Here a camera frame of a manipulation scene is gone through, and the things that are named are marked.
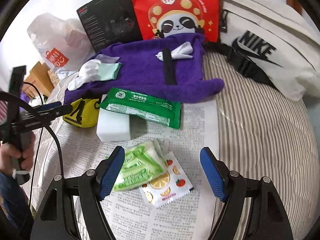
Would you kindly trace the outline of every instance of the nike swoosh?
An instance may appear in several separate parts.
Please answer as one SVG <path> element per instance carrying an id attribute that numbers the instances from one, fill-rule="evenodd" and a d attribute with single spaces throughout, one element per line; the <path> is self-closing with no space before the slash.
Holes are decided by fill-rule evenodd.
<path id="1" fill-rule="evenodd" d="M 248 57 L 258 58 L 258 59 L 267 61 L 267 62 L 269 62 L 269 63 L 275 64 L 275 65 L 277 65 L 277 66 L 279 66 L 279 67 L 282 67 L 282 66 L 280 66 L 279 64 L 270 61 L 270 60 L 267 58 L 266 55 L 259 56 L 259 55 L 255 54 L 255 53 L 252 53 L 252 52 L 250 52 L 250 51 L 247 51 L 247 50 L 245 50 L 245 49 L 242 49 L 242 48 L 239 46 L 239 44 L 238 44 L 238 39 L 239 39 L 239 38 L 240 38 L 240 37 L 236 38 L 236 39 L 233 41 L 232 46 L 231 46 L 235 51 L 239 51 L 241 54 L 244 54 L 244 55 L 246 55 L 246 56 L 248 56 Z"/>

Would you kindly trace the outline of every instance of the tissue packet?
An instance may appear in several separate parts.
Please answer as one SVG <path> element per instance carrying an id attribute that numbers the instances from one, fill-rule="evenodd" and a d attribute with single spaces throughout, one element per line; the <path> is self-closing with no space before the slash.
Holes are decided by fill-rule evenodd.
<path id="1" fill-rule="evenodd" d="M 167 162 L 167 172 L 139 188 L 141 194 L 146 196 L 143 199 L 149 209 L 153 209 L 153 206 L 161 207 L 193 190 L 190 180 L 173 152 L 168 153 L 164 158 Z"/>
<path id="2" fill-rule="evenodd" d="M 130 190 L 166 173 L 160 145 L 147 140 L 125 150 L 124 164 L 114 184 L 114 191 Z"/>

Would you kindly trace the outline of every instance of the white nike bag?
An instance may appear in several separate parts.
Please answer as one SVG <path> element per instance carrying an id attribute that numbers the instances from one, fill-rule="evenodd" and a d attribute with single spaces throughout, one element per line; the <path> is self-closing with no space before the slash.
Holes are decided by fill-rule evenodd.
<path id="1" fill-rule="evenodd" d="M 223 0 L 221 43 L 245 54 L 287 98 L 320 98 L 320 38 L 293 8 Z"/>

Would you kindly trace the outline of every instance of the white sponge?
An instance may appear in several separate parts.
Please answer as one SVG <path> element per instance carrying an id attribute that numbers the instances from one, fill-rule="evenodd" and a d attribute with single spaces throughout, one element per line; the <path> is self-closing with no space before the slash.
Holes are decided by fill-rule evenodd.
<path id="1" fill-rule="evenodd" d="M 102 142 L 130 141 L 130 116 L 100 108 L 97 135 Z"/>

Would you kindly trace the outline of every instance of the black product box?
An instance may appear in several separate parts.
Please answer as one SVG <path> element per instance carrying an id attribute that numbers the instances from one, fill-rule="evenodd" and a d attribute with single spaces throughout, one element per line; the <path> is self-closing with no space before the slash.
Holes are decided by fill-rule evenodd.
<path id="1" fill-rule="evenodd" d="M 95 52 L 117 42 L 142 41 L 131 0 L 92 0 L 77 13 Z"/>

